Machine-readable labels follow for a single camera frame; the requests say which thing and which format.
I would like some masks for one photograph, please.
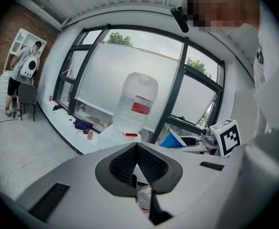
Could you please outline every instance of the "red label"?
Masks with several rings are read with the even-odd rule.
[[[150,100],[140,96],[136,96],[136,100],[134,101],[132,106],[132,111],[143,115],[148,115],[151,111],[152,105],[153,102],[151,102]]]

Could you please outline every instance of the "black shorts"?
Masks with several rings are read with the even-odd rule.
[[[9,79],[9,83],[8,83],[8,92],[7,94],[9,96],[12,96],[16,90],[16,95],[19,95],[19,86],[20,86],[21,82],[18,82],[16,80],[13,80],[11,77]]]

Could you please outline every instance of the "plastic water bottle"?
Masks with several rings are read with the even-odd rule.
[[[137,134],[148,119],[157,93],[156,79],[141,73],[129,74],[113,116],[113,126],[123,133]]]
[[[150,209],[152,188],[150,185],[142,187],[137,192],[137,204],[143,211]]]

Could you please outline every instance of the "brick wall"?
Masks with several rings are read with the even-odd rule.
[[[45,60],[60,32],[29,9],[16,2],[13,3],[0,20],[0,75],[3,74],[9,49],[20,28],[47,42],[40,57],[37,75],[34,78],[34,86],[37,88]]]

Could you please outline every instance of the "sneaker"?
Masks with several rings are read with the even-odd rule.
[[[10,114],[11,114],[10,109],[6,109],[6,115],[7,115],[7,116],[10,116]]]

